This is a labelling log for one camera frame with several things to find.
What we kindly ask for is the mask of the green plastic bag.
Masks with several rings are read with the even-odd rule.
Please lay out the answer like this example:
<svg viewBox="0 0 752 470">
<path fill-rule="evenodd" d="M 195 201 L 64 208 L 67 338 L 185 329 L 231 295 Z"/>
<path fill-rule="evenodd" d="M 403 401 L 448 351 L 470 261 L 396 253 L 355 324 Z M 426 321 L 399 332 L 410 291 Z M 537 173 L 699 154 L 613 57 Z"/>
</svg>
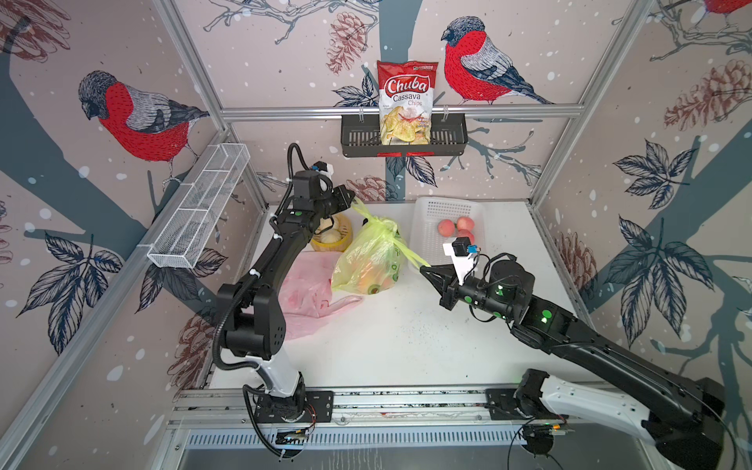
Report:
<svg viewBox="0 0 752 470">
<path fill-rule="evenodd" d="M 352 209 L 363 217 L 364 225 L 334 268 L 334 291 L 362 295 L 354 291 L 356 280 L 362 272 L 397 271 L 401 276 L 405 262 L 410 262 L 415 268 L 428 266 L 428 262 L 409 249 L 405 238 L 401 236 L 399 225 L 393 219 L 372 215 L 366 204 L 358 198 L 352 202 Z"/>
</svg>

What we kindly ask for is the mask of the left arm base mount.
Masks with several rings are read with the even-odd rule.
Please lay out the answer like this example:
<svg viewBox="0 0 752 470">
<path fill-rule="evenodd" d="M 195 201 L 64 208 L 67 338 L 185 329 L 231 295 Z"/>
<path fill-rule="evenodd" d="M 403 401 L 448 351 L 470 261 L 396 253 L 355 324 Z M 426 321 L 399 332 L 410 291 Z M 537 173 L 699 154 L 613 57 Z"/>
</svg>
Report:
<svg viewBox="0 0 752 470">
<path fill-rule="evenodd" d="M 262 424 L 318 424 L 330 423 L 334 409 L 333 391 L 309 391 L 300 375 L 291 397 L 276 397 L 258 387 L 250 395 L 251 411 L 256 423 Z"/>
</svg>

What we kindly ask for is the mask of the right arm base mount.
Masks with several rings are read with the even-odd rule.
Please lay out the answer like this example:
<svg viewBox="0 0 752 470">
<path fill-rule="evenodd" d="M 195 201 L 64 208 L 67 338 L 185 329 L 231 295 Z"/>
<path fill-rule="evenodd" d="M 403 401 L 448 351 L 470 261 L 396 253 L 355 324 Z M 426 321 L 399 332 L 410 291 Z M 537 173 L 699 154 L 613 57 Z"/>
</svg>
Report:
<svg viewBox="0 0 752 470">
<path fill-rule="evenodd" d="M 542 385 L 550 379 L 548 372 L 528 369 L 516 389 L 491 388 L 485 391 L 486 405 L 491 420 L 559 420 L 566 423 L 566 415 L 560 416 L 547 409 L 542 402 Z"/>
</svg>

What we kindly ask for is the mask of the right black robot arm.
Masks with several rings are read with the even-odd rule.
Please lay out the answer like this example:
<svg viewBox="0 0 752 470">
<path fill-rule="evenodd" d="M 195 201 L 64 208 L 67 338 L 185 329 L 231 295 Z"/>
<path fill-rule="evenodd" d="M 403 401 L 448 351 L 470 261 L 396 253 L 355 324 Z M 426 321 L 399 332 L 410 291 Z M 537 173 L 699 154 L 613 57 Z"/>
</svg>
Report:
<svg viewBox="0 0 752 470">
<path fill-rule="evenodd" d="M 563 307 L 536 296 L 534 275 L 516 260 L 498 260 L 483 278 L 452 264 L 422 266 L 420 274 L 453 309 L 464 302 L 503 320 L 526 346 L 581 366 L 614 392 L 573 384 L 529 369 L 514 393 L 527 419 L 575 416 L 653 446 L 681 469 L 715 469 L 728 434 L 718 382 L 681 377 L 596 333 Z"/>
</svg>

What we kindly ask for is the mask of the pink plastic bag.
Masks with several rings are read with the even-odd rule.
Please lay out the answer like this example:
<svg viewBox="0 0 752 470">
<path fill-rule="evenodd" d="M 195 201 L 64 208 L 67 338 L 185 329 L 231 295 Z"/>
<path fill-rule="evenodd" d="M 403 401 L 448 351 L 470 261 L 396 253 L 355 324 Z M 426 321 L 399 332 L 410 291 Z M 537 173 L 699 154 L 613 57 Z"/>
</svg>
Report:
<svg viewBox="0 0 752 470">
<path fill-rule="evenodd" d="M 311 336 L 336 315 L 354 309 L 362 296 L 333 299 L 332 276 L 338 252 L 302 252 L 292 264 L 279 292 L 286 321 L 286 341 Z"/>
</svg>

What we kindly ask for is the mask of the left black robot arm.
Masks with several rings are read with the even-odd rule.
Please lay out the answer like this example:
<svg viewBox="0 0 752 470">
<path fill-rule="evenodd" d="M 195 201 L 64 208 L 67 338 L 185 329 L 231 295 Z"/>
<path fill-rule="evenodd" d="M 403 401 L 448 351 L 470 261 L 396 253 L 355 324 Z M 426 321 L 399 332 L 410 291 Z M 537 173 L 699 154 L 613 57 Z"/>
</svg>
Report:
<svg viewBox="0 0 752 470">
<path fill-rule="evenodd" d="M 279 292 L 297 257 L 321 221 L 350 209 L 356 194 L 316 170 L 292 176 L 282 202 L 270 217 L 272 238 L 255 264 L 235 284 L 217 293 L 217 326 L 211 343 L 216 368 L 234 371 L 251 368 L 262 379 L 262 395 L 278 413 L 297 418 L 307 407 L 303 374 L 291 366 L 283 344 L 286 320 Z"/>
</svg>

